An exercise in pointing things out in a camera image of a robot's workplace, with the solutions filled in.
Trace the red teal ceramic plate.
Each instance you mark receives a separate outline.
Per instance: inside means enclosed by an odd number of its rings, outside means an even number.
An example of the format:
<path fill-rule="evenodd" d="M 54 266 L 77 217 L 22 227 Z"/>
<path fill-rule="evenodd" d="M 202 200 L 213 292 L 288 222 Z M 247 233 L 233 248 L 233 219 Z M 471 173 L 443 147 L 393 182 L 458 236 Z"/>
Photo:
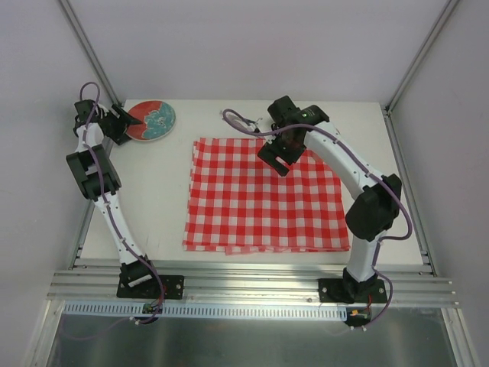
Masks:
<path fill-rule="evenodd" d="M 128 114 L 140 122 L 130 125 L 126 132 L 135 141 L 155 141 L 168 135 L 176 124 L 174 108 L 160 100 L 139 102 L 128 110 Z"/>

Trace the red white checkered cloth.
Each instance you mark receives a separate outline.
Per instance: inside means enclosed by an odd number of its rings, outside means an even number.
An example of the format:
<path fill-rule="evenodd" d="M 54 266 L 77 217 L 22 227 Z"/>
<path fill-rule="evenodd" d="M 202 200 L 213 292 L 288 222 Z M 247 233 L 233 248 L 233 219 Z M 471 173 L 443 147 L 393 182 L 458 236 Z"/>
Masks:
<path fill-rule="evenodd" d="M 306 151 L 280 176 L 252 138 L 193 143 L 183 247 L 189 252 L 346 252 L 339 178 Z"/>

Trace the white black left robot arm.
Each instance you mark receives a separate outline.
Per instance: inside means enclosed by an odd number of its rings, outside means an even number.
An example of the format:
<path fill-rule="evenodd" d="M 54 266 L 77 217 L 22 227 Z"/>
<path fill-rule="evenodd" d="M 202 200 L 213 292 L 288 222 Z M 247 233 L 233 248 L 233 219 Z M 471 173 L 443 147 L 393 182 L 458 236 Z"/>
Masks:
<path fill-rule="evenodd" d="M 136 244 L 121 210 L 118 191 L 120 178 L 102 145 L 104 138 L 116 143 L 128 141 L 127 127 L 139 123 L 116 105 L 101 107 L 83 99 L 74 104 L 76 150 L 66 156 L 81 194 L 95 205 L 112 235 L 120 263 L 120 281 L 134 287 L 142 296 L 152 297 L 160 289 L 160 278 L 152 271 L 146 252 Z"/>

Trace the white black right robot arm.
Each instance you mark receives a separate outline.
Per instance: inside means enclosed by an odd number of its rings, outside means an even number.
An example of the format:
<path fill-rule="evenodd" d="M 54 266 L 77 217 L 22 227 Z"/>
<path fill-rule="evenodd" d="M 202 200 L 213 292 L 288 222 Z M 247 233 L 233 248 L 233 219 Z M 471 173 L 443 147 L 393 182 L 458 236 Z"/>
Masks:
<path fill-rule="evenodd" d="M 258 157 L 284 177 L 289 166 L 309 150 L 332 169 L 353 199 L 345 215 L 353 239 L 342 293 L 350 301 L 360 301 L 368 295 L 368 281 L 374 277 L 376 242 L 399 215 L 400 178 L 385 176 L 361 160 L 317 105 L 300 109 L 284 96 L 267 112 L 274 137 L 259 150 Z"/>

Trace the silver table knife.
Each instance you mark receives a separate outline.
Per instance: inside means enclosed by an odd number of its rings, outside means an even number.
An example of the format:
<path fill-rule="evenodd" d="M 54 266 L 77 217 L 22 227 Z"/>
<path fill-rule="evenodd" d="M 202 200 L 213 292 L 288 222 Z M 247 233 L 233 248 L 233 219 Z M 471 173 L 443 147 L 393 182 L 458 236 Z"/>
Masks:
<path fill-rule="evenodd" d="M 224 119 L 224 121 L 231 126 L 233 129 L 246 134 L 256 136 L 260 133 L 257 124 L 249 119 Z"/>

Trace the aluminium frame post left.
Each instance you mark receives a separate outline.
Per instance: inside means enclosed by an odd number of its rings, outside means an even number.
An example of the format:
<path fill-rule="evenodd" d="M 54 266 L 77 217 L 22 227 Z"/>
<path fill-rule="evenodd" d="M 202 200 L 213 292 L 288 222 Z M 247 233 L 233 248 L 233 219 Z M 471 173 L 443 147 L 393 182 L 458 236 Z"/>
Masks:
<path fill-rule="evenodd" d="M 72 2 L 69 0 L 57 0 L 57 4 L 60 6 L 60 10 L 63 12 L 63 15 L 75 38 L 77 39 L 77 42 L 83 50 L 92 71 L 96 75 L 96 79 L 99 82 L 100 87 L 104 90 L 112 104 L 120 106 L 121 100 L 110 82 L 107 73 L 105 72 L 105 69 L 92 46 L 92 43 L 72 5 Z"/>

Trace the aluminium frame post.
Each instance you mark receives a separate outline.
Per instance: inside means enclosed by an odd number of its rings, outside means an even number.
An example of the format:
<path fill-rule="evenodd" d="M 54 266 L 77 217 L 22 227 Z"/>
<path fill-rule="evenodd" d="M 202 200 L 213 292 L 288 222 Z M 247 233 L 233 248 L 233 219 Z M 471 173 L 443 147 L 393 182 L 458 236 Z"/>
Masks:
<path fill-rule="evenodd" d="M 449 20 L 454 15 L 457 7 L 460 5 L 461 0 L 448 0 L 442 7 L 434 23 L 429 29 L 428 34 L 425 36 L 421 46 L 416 52 L 414 58 L 410 62 L 406 72 L 404 73 L 399 85 L 395 89 L 392 97 L 389 99 L 388 103 L 384 107 L 386 115 L 391 115 L 397 104 L 399 103 L 401 97 L 406 92 L 408 86 L 410 85 L 412 79 L 417 74 L 419 68 L 423 65 L 424 60 L 428 57 L 429 52 L 434 47 L 439 36 L 445 29 Z"/>
<path fill-rule="evenodd" d="M 105 69 L 92 46 L 92 43 L 72 5 L 72 2 L 69 0 L 57 0 L 57 4 L 60 6 L 60 10 L 63 12 L 63 15 L 75 38 L 77 39 L 77 42 L 83 50 L 92 71 L 96 75 L 96 79 L 99 82 L 100 87 L 104 90 L 112 104 L 120 106 L 121 100 L 110 82 L 107 73 L 105 72 Z"/>

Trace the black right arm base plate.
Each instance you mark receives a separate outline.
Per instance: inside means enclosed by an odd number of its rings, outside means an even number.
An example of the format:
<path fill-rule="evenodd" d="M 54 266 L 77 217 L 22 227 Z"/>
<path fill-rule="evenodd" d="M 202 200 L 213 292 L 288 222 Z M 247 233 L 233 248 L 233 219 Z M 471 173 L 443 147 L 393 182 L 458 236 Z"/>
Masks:
<path fill-rule="evenodd" d="M 385 284 L 380 279 L 357 284 L 341 278 L 320 278 L 318 292 L 322 303 L 385 304 L 387 302 Z"/>

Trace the aluminium front rail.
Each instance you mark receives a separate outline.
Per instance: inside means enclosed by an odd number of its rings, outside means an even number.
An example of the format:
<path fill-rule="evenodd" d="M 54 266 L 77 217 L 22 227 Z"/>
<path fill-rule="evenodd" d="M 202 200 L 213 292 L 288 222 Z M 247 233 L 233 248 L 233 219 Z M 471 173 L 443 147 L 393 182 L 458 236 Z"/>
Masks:
<path fill-rule="evenodd" d="M 183 297 L 195 303 L 300 305 L 319 302 L 318 280 L 339 277 L 341 265 L 242 264 L 209 261 L 156 261 L 161 274 L 185 278 Z M 459 308 L 449 278 L 436 277 L 428 265 L 382 265 L 393 283 L 395 307 Z M 70 270 L 55 271 L 47 298 L 112 300 L 118 262 L 81 259 Z"/>

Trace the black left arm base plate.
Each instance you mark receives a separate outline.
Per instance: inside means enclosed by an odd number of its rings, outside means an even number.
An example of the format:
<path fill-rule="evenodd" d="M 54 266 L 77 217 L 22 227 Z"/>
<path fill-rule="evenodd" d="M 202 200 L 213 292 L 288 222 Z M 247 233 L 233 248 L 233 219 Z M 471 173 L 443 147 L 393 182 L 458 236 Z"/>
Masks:
<path fill-rule="evenodd" d="M 160 275 L 164 289 L 164 300 L 182 300 L 185 277 L 182 275 Z M 157 299 L 160 296 L 159 283 L 153 278 L 134 287 L 126 287 L 119 282 L 116 297 L 121 299 Z"/>

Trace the aluminium frame post right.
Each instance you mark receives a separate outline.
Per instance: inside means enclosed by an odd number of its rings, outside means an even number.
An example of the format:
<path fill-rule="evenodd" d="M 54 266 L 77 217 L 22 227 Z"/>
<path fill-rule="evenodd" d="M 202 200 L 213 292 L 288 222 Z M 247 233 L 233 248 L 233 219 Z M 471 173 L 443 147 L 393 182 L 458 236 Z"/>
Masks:
<path fill-rule="evenodd" d="M 428 34 L 425 36 L 421 46 L 416 52 L 414 58 L 410 62 L 406 72 L 404 73 L 399 85 L 395 89 L 392 97 L 389 99 L 388 103 L 384 107 L 386 115 L 391 115 L 397 104 L 399 103 L 401 97 L 406 92 L 408 86 L 410 85 L 412 79 L 417 74 L 419 68 L 423 65 L 424 60 L 428 57 L 429 52 L 434 47 L 439 36 L 445 29 L 449 20 L 454 15 L 457 7 L 460 5 L 461 0 L 448 0 L 442 7 L 434 23 L 429 29 Z"/>

